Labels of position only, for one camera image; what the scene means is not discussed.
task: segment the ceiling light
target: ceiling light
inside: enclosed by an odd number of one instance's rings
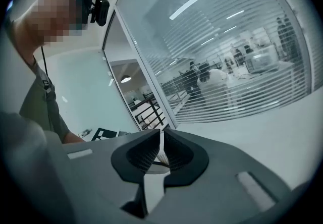
[[[202,45],[204,45],[204,44],[206,44],[206,43],[210,42],[212,39],[214,39],[214,37],[213,37],[213,38],[211,38],[211,39],[209,39],[208,41],[204,42]]]
[[[125,82],[130,81],[130,80],[131,80],[131,77],[130,76],[124,75],[122,77],[122,79],[121,79],[121,83],[125,83]]]
[[[7,6],[7,11],[12,7],[12,4],[14,4],[14,0],[11,0],[10,3]]]
[[[231,15],[231,16],[227,17],[227,20],[228,20],[228,19],[230,19],[230,18],[232,18],[232,17],[234,17],[234,16],[236,16],[236,15],[238,15],[238,14],[240,14],[240,13],[243,13],[243,12],[244,12],[244,11],[237,12],[237,13],[235,13],[234,15]]]
[[[223,32],[223,33],[226,33],[226,32],[228,32],[228,31],[230,31],[231,29],[234,29],[234,28],[236,28],[237,26],[234,26],[233,28],[229,28],[228,30],[226,30],[225,32]]]
[[[192,4],[197,2],[198,0],[189,0],[186,2],[183,6],[181,6],[177,11],[175,11],[171,16],[170,19],[174,20],[178,15],[180,15],[183,11],[185,11],[188,7],[190,7]]]

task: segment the gray machine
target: gray machine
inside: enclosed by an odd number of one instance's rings
[[[165,130],[171,174],[148,214],[143,176],[158,154],[159,130],[62,145],[17,114],[0,114],[0,123],[9,173],[57,223],[272,223],[301,191],[234,146]]]

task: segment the person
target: person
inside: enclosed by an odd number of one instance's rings
[[[228,90],[227,78],[228,75],[219,69],[211,69],[210,67],[201,69],[197,84],[207,106],[223,109],[228,105],[226,96]]]
[[[233,55],[234,61],[236,62],[237,67],[242,66],[244,63],[244,57],[242,52],[231,44],[231,54]]]
[[[249,47],[252,49],[252,51],[257,50],[257,48],[259,47],[253,36],[249,38]]]
[[[295,63],[298,59],[298,48],[297,48],[297,39],[296,39],[296,33],[294,31],[294,28],[285,14],[284,17],[284,23],[286,26],[286,34],[287,34],[287,42],[288,42],[288,51],[289,51],[289,59],[291,62]]]
[[[233,70],[232,70],[232,65],[234,64],[233,61],[231,60],[230,57],[226,57],[224,59],[224,62],[226,63],[226,66],[227,66],[227,69],[228,69],[228,73],[231,74],[233,73]]]
[[[190,62],[190,70],[186,71],[182,76],[183,87],[185,88],[187,94],[190,95],[190,99],[200,101],[205,104],[204,98],[201,94],[201,90],[197,85],[199,75],[199,69],[194,65],[194,62]]]
[[[281,44],[282,44],[282,49],[283,49],[283,52],[288,55],[289,52],[288,52],[288,30],[287,30],[287,27],[286,25],[283,24],[281,18],[277,18],[277,23],[278,23],[278,28],[277,28],[277,32],[278,32],[278,37],[279,37],[279,40],[281,41]]]
[[[85,28],[92,0],[36,0],[18,19],[6,22],[9,39],[36,78],[20,109],[20,115],[58,134],[62,143],[83,142],[60,115],[55,87],[34,57],[39,47],[61,40]]]
[[[190,62],[190,70],[193,70],[196,72],[196,74],[199,74],[199,69],[198,67],[194,64],[194,62]]]

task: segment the glass wall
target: glass wall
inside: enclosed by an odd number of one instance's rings
[[[100,49],[54,55],[46,58],[46,64],[60,114],[71,132],[92,130],[84,137],[90,141],[98,128],[120,135],[139,131]]]
[[[249,116],[310,93],[307,47],[285,0],[118,0],[117,7],[176,124]]]

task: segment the metal frame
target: metal frame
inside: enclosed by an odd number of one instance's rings
[[[123,100],[123,102],[124,102],[125,106],[127,107],[129,114],[132,116],[132,120],[136,123],[136,125],[137,125],[137,127],[138,127],[139,131],[142,131],[142,128],[141,128],[140,124],[138,124],[137,120],[135,119],[134,115],[132,114],[132,112],[131,112],[131,110],[130,110],[130,107],[129,107],[129,105],[128,105],[128,103],[127,103],[126,99],[125,99],[125,97],[123,96],[123,93],[122,93],[122,91],[121,91],[121,88],[120,88],[120,86],[119,86],[118,82],[116,81],[115,74],[113,73],[113,71],[112,71],[112,67],[111,67],[110,62],[109,62],[109,60],[108,60],[108,58],[109,58],[109,57],[107,57],[107,56],[106,56],[105,51],[104,51],[104,49],[105,49],[105,45],[106,45],[107,36],[109,35],[109,31],[110,31],[110,28],[111,28],[112,22],[113,22],[113,20],[114,20],[114,18],[115,18],[115,15],[116,15],[116,12],[115,12],[115,11],[113,11],[113,13],[112,13],[112,15],[111,15],[111,17],[110,17],[110,19],[109,19],[109,24],[108,24],[108,26],[107,26],[107,28],[106,28],[106,32],[105,32],[104,40],[103,40],[103,45],[102,45],[102,48],[101,48],[101,49],[102,49],[102,52],[103,52],[103,54],[104,54],[104,56],[105,56],[106,63],[107,63],[108,68],[109,68],[109,72],[112,74],[112,77],[113,77],[114,82],[115,82],[115,84],[116,84],[116,88],[117,88],[117,90],[118,90],[118,92],[119,92],[119,94],[120,94],[120,96],[121,96],[121,98],[122,98],[122,100]]]
[[[170,127],[172,129],[176,129],[178,124],[175,120],[175,115],[174,115],[174,113],[167,101],[167,98],[166,98],[160,84],[158,83],[157,78],[155,77],[155,74],[153,73],[153,71],[151,69],[146,68],[145,64],[143,63],[143,60],[140,57],[140,54],[139,54],[133,40],[131,39],[130,33],[128,32],[128,28],[126,27],[126,24],[121,16],[119,10],[118,10],[118,7],[115,6],[114,9],[115,9],[116,15],[120,21],[121,27],[122,27],[122,29],[127,37],[127,40],[130,44],[130,47],[133,50],[133,52],[135,53],[135,57],[136,57],[136,60],[139,64],[139,67],[141,68],[141,71],[142,71],[143,75],[145,76],[149,87],[151,88],[159,106],[161,107],[168,124],[170,125]]]

